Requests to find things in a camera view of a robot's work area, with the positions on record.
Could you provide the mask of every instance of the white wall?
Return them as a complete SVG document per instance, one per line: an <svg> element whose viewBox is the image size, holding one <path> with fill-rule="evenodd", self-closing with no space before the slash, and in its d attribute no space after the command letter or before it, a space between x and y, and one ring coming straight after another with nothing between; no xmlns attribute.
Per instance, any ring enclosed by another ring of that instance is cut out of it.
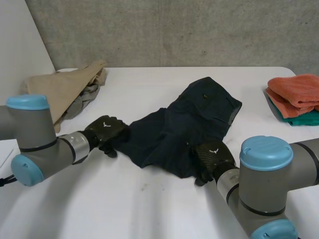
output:
<svg viewBox="0 0 319 239"><path fill-rule="evenodd" d="M0 105L22 81L54 67L24 0L0 0Z"/></svg>

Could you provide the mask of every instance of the blue joint cap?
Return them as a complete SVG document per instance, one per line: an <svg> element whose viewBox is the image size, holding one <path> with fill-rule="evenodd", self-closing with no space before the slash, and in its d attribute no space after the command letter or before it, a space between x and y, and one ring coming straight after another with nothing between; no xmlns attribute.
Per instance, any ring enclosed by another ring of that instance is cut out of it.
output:
<svg viewBox="0 0 319 239"><path fill-rule="evenodd" d="M34 186L44 180L39 167L28 157L17 155L11 162L11 170L16 179L25 186Z"/></svg>
<svg viewBox="0 0 319 239"><path fill-rule="evenodd" d="M250 239L298 239L298 232L289 220L279 219L259 227Z"/></svg>
<svg viewBox="0 0 319 239"><path fill-rule="evenodd" d="M49 109L46 96L43 95L21 95L8 98L6 106L16 110L40 111Z"/></svg>
<svg viewBox="0 0 319 239"><path fill-rule="evenodd" d="M240 163L256 171L273 171L287 166L294 153L290 145L277 137L255 136L243 142Z"/></svg>

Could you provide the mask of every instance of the gray concrete wall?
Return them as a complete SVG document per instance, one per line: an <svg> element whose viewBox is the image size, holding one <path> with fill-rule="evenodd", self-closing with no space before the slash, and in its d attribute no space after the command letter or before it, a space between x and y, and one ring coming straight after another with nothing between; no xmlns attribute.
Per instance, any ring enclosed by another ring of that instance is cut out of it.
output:
<svg viewBox="0 0 319 239"><path fill-rule="evenodd" d="M26 0L57 69L284 66L319 74L319 0Z"/></svg>

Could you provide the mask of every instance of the green towel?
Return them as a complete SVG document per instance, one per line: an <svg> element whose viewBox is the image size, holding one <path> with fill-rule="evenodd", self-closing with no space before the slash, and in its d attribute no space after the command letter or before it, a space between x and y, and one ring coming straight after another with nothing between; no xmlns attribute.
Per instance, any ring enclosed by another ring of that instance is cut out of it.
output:
<svg viewBox="0 0 319 239"><path fill-rule="evenodd" d="M274 103L269 99L270 102L273 104L275 109L277 110L280 118L283 122L288 122L291 126L300 126L300 125L308 125L308 126L317 126L319 125L319 112L313 110L309 113L305 113L301 116L295 118L286 118L284 119L283 115L279 111L279 109L274 105Z"/></svg>

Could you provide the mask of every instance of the orange towel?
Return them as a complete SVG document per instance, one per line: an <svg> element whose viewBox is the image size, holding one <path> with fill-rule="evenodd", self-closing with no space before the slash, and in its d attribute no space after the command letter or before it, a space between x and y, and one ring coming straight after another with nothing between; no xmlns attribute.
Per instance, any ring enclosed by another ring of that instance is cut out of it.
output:
<svg viewBox="0 0 319 239"><path fill-rule="evenodd" d="M268 86L297 108L319 106L319 76L276 77L268 82Z"/></svg>
<svg viewBox="0 0 319 239"><path fill-rule="evenodd" d="M274 105L279 109L284 119L298 117L314 109L313 106L302 107L302 108L294 107L287 100L285 100L280 95L273 92L270 88L266 89L266 93L271 99L271 101L274 103Z"/></svg>

